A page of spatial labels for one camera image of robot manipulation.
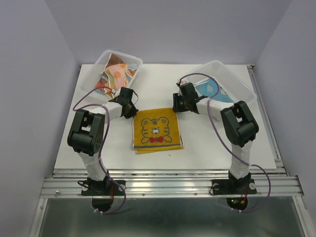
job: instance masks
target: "cartoon tiger face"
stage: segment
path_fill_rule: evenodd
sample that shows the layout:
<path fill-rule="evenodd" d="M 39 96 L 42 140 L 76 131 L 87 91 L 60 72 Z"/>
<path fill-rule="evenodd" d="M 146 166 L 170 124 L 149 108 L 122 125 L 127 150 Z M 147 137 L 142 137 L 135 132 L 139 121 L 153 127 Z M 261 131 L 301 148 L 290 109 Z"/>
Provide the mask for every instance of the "cartoon tiger face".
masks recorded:
<path fill-rule="evenodd" d="M 159 119 L 145 118 L 142 120 L 142 143 L 154 143 L 163 141 L 171 142 L 169 137 L 169 120 L 166 117 L 160 117 Z"/>

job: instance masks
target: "white arm segment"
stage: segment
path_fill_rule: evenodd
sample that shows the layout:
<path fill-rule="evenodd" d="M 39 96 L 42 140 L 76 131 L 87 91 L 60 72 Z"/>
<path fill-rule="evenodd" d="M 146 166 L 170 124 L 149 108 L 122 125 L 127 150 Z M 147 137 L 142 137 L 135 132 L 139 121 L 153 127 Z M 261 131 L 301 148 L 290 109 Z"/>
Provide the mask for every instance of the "white arm segment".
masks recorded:
<path fill-rule="evenodd" d="M 204 98 L 197 103 L 197 111 L 199 114 L 208 115 L 208 112 L 207 112 L 208 101 L 209 101 L 209 98 Z M 223 110 L 224 108 L 231 107 L 231 106 L 233 106 L 233 103 L 226 103 L 226 102 L 221 102 L 217 100 L 211 100 L 210 109 L 211 109 L 212 117 L 218 121 L 221 121 L 222 120 L 221 110 Z"/>
<path fill-rule="evenodd" d="M 250 148 L 252 142 L 246 143 L 243 147 L 232 144 L 232 152 L 246 163 L 250 161 Z M 249 166 L 245 165 L 235 157 L 232 157 L 232 165 L 229 172 L 236 178 L 245 177 L 250 171 Z"/>
<path fill-rule="evenodd" d="M 110 120 L 116 119 L 121 117 L 122 115 L 122 105 L 115 102 L 108 102 L 107 104 L 103 105 L 109 110 L 110 114 Z M 106 114 L 106 111 L 102 107 L 95 108 L 93 110 L 89 111 L 93 114 Z M 101 168 L 101 165 L 99 163 L 99 152 L 95 153 L 92 157 L 90 157 L 88 154 L 85 154 L 83 152 L 78 153 L 81 157 L 87 172 L 88 172 L 88 178 L 96 181 L 102 181 L 105 178 L 105 173 Z"/>
<path fill-rule="evenodd" d="M 105 173 L 103 172 L 100 164 L 99 164 L 99 153 L 95 153 L 92 157 L 88 154 L 85 154 L 83 152 L 78 153 L 81 157 L 85 168 L 88 172 L 88 178 L 96 180 L 96 181 L 102 181 L 105 178 Z"/>
<path fill-rule="evenodd" d="M 122 105 L 116 102 L 108 102 L 103 105 L 109 110 L 110 121 L 122 116 Z M 92 114 L 102 114 L 106 115 L 106 111 L 102 107 L 97 107 L 95 109 L 89 110 Z"/>

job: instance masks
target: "fabric piece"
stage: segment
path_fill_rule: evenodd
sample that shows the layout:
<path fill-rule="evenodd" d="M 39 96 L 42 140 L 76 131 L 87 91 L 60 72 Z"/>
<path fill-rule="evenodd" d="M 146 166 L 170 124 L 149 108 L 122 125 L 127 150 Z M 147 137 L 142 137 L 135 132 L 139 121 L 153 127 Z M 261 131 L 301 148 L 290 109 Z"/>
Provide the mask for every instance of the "fabric piece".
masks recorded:
<path fill-rule="evenodd" d="M 95 87 L 107 86 L 118 90 L 121 87 L 126 87 L 135 73 L 135 68 L 124 64 L 118 56 L 111 54 L 108 63 L 104 67 L 104 71 L 100 75 L 101 78 Z M 99 90 L 106 93 L 111 99 L 115 96 L 109 89 L 100 88 Z"/>
<path fill-rule="evenodd" d="M 203 80 L 201 83 L 196 83 L 195 88 L 201 95 L 205 95 L 207 97 L 212 96 L 217 91 L 216 83 L 210 79 Z M 226 103 L 234 102 L 223 88 L 220 88 L 219 93 L 213 99 Z"/>
<path fill-rule="evenodd" d="M 172 108 L 137 112 L 133 133 L 137 154 L 183 148 L 178 117 Z"/>

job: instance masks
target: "yellow towel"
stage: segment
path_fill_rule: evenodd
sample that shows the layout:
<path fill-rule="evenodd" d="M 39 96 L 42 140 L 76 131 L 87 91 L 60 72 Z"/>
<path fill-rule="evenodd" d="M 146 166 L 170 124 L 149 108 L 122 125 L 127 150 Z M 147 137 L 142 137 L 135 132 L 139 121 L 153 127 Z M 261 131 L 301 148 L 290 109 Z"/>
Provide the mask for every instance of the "yellow towel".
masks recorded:
<path fill-rule="evenodd" d="M 137 112 L 133 132 L 138 154 L 183 148 L 178 117 L 172 108 Z"/>

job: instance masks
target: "plastic basket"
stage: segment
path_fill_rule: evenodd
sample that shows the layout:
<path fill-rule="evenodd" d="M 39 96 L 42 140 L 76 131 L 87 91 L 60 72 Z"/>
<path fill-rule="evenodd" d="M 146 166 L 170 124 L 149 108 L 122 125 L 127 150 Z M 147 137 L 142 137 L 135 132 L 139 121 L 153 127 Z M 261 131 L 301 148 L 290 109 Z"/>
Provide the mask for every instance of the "plastic basket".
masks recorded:
<path fill-rule="evenodd" d="M 211 77 L 214 77 L 218 84 L 226 91 L 226 93 L 235 102 L 244 101 L 247 104 L 251 104 L 257 100 L 257 95 L 250 90 L 228 67 L 226 67 L 220 61 L 211 61 L 198 68 L 193 69 L 190 73 L 204 73 Z M 204 76 L 193 75 L 183 80 L 192 83 L 197 83 L 205 79 Z"/>
<path fill-rule="evenodd" d="M 129 88 L 132 85 L 133 81 L 137 77 L 139 68 L 143 64 L 143 60 L 141 60 L 140 58 L 136 58 L 134 56 L 125 54 L 125 53 L 107 50 L 100 56 L 100 58 L 96 61 L 96 63 L 92 66 L 92 68 L 88 71 L 86 76 L 83 78 L 83 80 L 79 86 L 79 90 L 82 92 L 82 94 L 86 94 L 95 88 L 95 85 L 100 80 L 100 74 L 103 72 L 105 65 L 109 61 L 109 57 L 110 57 L 111 53 L 118 56 L 121 60 L 123 60 L 123 62 L 125 64 L 127 64 L 129 66 L 134 66 L 137 68 L 137 71 L 134 74 L 131 81 L 129 82 L 129 84 L 127 85 L 127 88 Z M 110 98 L 106 94 L 100 93 L 97 91 L 92 92 L 88 96 L 88 98 L 93 98 L 94 100 L 97 100 L 100 103 L 105 103 L 108 100 L 110 100 Z"/>

